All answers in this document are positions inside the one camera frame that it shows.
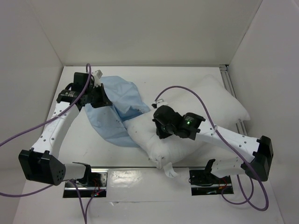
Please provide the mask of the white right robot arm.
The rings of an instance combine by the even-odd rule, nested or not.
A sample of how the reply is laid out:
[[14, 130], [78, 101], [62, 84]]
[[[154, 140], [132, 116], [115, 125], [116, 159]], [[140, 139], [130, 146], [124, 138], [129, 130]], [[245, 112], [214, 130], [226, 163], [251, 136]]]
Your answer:
[[227, 175], [240, 174], [262, 182], [268, 180], [274, 155], [269, 137], [254, 138], [212, 126], [202, 116], [191, 112], [180, 115], [167, 105], [156, 109], [153, 121], [160, 139], [176, 135], [182, 139], [210, 143], [237, 155], [234, 159], [209, 160], [204, 171], [207, 182], [214, 183]]

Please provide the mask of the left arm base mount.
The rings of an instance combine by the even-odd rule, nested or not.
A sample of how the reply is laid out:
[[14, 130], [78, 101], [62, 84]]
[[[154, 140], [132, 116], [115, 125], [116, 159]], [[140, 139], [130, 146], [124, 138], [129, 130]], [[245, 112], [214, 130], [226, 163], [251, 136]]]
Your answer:
[[[107, 196], [108, 170], [101, 168], [92, 168], [91, 177], [87, 184], [81, 184], [75, 181], [81, 198], [104, 198]], [[66, 182], [64, 185], [63, 198], [78, 198], [75, 186]]]

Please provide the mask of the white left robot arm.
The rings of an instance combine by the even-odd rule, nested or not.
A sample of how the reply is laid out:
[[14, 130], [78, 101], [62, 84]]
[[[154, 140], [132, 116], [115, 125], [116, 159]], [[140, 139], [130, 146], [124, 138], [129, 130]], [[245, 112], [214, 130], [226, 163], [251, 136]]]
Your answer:
[[100, 108], [112, 105], [100, 82], [101, 77], [100, 70], [91, 75], [76, 72], [73, 82], [59, 93], [51, 122], [46, 125], [32, 148], [22, 150], [18, 156], [27, 180], [55, 186], [70, 179], [76, 180], [81, 186], [92, 182], [89, 164], [63, 164], [58, 156], [72, 122], [84, 106]]

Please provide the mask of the aluminium rail right side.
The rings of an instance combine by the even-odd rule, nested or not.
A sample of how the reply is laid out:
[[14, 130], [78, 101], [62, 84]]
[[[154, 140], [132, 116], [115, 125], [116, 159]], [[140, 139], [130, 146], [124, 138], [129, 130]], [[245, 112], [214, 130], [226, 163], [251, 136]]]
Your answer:
[[[228, 66], [227, 65], [220, 65], [219, 67], [220, 69], [220, 73], [221, 73], [221, 78], [224, 84], [224, 88], [234, 97], [236, 97], [235, 91], [234, 91], [234, 87], [231, 81], [231, 77], [229, 75], [228, 72]], [[236, 129], [238, 131], [238, 133], [243, 134], [243, 135], [247, 135], [247, 130], [245, 127], [244, 122], [239, 119], [238, 122], [236, 123]]]

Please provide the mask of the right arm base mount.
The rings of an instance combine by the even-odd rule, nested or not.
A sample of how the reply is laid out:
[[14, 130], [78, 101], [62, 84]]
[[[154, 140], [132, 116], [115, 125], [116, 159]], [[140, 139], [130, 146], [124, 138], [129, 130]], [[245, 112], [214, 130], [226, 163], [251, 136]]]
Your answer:
[[189, 170], [189, 183], [191, 185], [192, 196], [210, 196], [233, 194], [233, 186], [230, 176], [218, 178], [203, 169]]

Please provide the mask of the light blue pillowcase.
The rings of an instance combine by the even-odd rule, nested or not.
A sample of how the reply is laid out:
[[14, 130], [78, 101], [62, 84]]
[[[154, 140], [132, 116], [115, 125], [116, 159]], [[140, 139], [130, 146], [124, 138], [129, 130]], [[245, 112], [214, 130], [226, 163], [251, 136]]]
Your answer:
[[142, 101], [137, 86], [119, 76], [102, 77], [105, 93], [111, 106], [93, 108], [85, 112], [94, 130], [107, 142], [119, 147], [138, 147], [129, 136], [124, 122], [150, 111]]

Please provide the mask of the white pillow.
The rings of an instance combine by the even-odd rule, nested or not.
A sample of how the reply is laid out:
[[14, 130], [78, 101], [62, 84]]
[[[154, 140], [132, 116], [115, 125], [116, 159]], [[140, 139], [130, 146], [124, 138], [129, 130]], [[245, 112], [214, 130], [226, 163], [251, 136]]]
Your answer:
[[217, 134], [209, 117], [223, 128], [250, 120], [243, 105], [212, 75], [204, 76], [193, 91], [196, 96], [184, 91], [176, 99], [159, 103], [156, 109], [124, 123], [131, 139], [170, 178], [177, 176], [172, 165], [204, 145], [204, 135], [206, 142], [224, 145], [221, 140], [213, 140]]

